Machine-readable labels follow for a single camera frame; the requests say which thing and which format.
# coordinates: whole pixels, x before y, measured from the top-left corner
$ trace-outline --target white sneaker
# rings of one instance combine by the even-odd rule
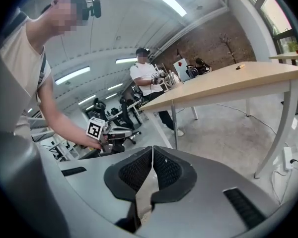
[[[182,137],[184,135],[184,132],[178,129],[178,137]]]

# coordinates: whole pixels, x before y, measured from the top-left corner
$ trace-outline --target power strip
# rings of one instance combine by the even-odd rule
[[[284,160],[285,171],[289,171],[293,169],[293,165],[290,163],[291,159],[293,159],[292,149],[290,147],[284,147],[283,160]]]

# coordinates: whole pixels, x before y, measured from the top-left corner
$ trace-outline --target ceiling light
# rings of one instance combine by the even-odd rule
[[[117,95],[117,93],[114,93],[113,95],[106,97],[106,99],[109,99],[109,98],[111,98],[111,97],[113,97],[115,95]]]
[[[116,60],[116,64],[117,64],[117,63],[124,63],[124,62],[131,62],[131,61],[138,61],[138,60],[137,60],[137,58],[117,59],[117,60]]]
[[[90,107],[88,107],[86,110],[89,110],[89,109],[91,109],[91,108],[93,108],[94,107],[94,105],[91,105]]]
[[[172,9],[174,9],[176,12],[180,14],[181,17],[183,17],[187,12],[182,8],[181,5],[176,0],[162,0],[166,4],[168,4]]]
[[[79,103],[79,105],[81,105],[81,104],[85,103],[86,101],[89,101],[89,100],[91,100],[91,99],[93,99],[93,98],[95,98],[95,97],[96,97],[96,95],[90,96],[90,97],[88,97],[87,99],[81,101],[81,102]]]
[[[114,88],[116,88],[116,87],[119,87],[119,86],[122,86],[122,85],[123,85],[123,83],[120,83],[120,84],[118,84],[118,85],[115,85],[115,86],[109,87],[109,88],[108,88],[108,90],[114,89]]]
[[[70,80],[71,78],[74,78],[74,77],[76,77],[76,76],[78,76],[78,75],[81,75],[81,74],[83,74],[83,73],[85,73],[85,72],[88,72],[88,71],[90,71],[90,67],[89,67],[89,66],[86,67],[86,68],[83,68],[83,69],[79,69],[79,70],[77,70],[77,71],[74,71],[74,72],[72,72],[71,74],[66,75],[66,76],[64,76],[64,77],[61,77],[60,79],[56,80],[55,83],[56,83],[57,85],[62,84],[62,83],[64,83],[64,82]]]

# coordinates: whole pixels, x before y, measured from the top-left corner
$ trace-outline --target concrete floor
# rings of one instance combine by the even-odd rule
[[[283,95],[269,95],[250,99],[251,114],[277,131],[283,105]],[[245,100],[221,103],[246,111]],[[269,174],[254,179],[258,165],[266,156],[275,133],[266,125],[244,113],[216,104],[196,107],[199,119],[194,120],[190,108],[177,114],[178,127],[185,135],[179,137],[179,150],[221,162],[262,188],[276,202],[285,203],[298,195],[298,163],[291,172],[284,172],[281,156],[275,161]],[[170,143],[174,146],[171,130],[162,126]],[[136,145],[125,143],[126,150],[164,143],[148,120],[139,128],[142,135],[135,140]],[[286,140],[292,149],[293,158],[298,160],[298,115]],[[282,175],[273,173],[278,170]],[[157,179],[152,170],[137,194],[139,215],[149,210],[151,192],[158,190]]]

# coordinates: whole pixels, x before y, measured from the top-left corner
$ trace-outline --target ceiling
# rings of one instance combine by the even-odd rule
[[[131,83],[129,68],[133,63],[115,64],[116,59],[135,57],[138,47],[155,53],[181,29],[220,7],[219,0],[176,0],[187,11],[181,17],[161,0],[100,1],[100,18],[90,17],[88,25],[54,37],[45,46],[55,80],[90,66],[90,72],[54,85],[58,107],[66,114],[78,107],[89,107],[92,100],[78,106],[78,102],[89,96],[95,94],[104,99],[120,93]],[[25,0],[21,9],[31,18],[36,18],[50,2]],[[107,90],[119,83],[123,86]]]

